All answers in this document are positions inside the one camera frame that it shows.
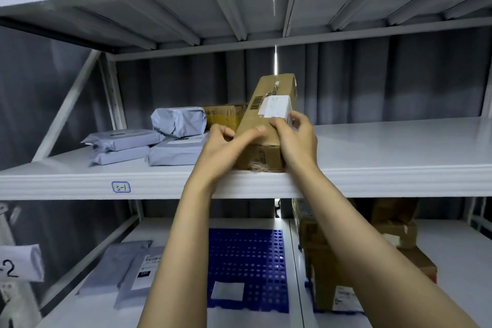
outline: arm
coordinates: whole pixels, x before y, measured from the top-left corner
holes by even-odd
[[[478,328],[471,318],[370,225],[316,163],[309,119],[291,113],[298,131],[272,118],[282,154],[311,205],[336,259],[377,328]]]
[[[227,142],[234,132],[213,125],[181,195],[138,328],[206,327],[210,199],[218,179],[264,127]]]

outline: tag on package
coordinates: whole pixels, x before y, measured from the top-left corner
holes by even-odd
[[[285,119],[287,124],[292,127],[290,111],[292,103],[289,95],[270,95],[263,100],[258,114],[263,114],[265,118],[280,117]]]

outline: blue perforated mat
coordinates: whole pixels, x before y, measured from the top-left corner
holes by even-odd
[[[208,307],[288,313],[282,230],[210,229]],[[244,283],[243,300],[212,300],[215,281]]]

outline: cardboard box stack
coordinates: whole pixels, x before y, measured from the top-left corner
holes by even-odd
[[[358,210],[365,210],[368,213],[367,219],[378,232],[433,282],[437,282],[437,267],[416,246],[417,227],[413,218],[417,210],[417,199],[350,201]],[[363,312],[350,280],[344,275],[308,203],[303,199],[293,199],[292,209],[315,309],[343,313]]]
[[[280,139],[269,118],[282,117],[290,122],[290,111],[296,108],[297,89],[293,74],[262,76],[253,93],[236,136],[263,125],[267,135],[246,147],[238,158],[236,168],[255,171],[284,171],[285,161],[280,153]]]
[[[227,104],[227,105],[212,105],[203,107],[207,115],[207,130],[214,123],[224,125],[230,129],[237,131],[244,112],[248,104]]]

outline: barcode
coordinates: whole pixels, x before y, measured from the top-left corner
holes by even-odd
[[[253,103],[251,104],[251,108],[249,108],[249,110],[254,110],[254,109],[258,109],[260,107],[260,104],[261,104],[261,99],[263,98],[263,96],[256,96],[254,99],[253,99]]]

